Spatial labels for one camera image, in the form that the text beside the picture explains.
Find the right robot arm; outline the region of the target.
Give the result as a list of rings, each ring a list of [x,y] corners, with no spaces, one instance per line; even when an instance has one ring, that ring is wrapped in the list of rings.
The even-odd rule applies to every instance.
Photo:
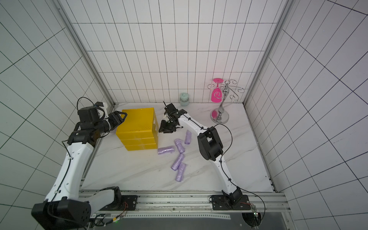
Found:
[[[242,201],[242,189],[231,179],[230,171],[223,159],[223,144],[214,126],[207,127],[194,120],[186,110],[178,110],[173,103],[165,105],[164,119],[161,121],[160,133],[174,133],[179,127],[184,127],[197,135],[199,152],[210,161],[221,182],[220,205],[229,210],[250,210],[252,205],[248,200]]]

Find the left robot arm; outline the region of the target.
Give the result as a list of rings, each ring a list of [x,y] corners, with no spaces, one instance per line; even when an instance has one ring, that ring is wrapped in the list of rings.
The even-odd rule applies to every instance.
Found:
[[[107,113],[105,104],[97,102],[78,110],[79,122],[67,140],[66,156],[57,179],[42,203],[32,208],[32,217],[45,230],[86,228],[90,216],[123,205],[119,187],[100,190],[85,201],[79,199],[82,176],[97,141],[124,123],[127,113]]]

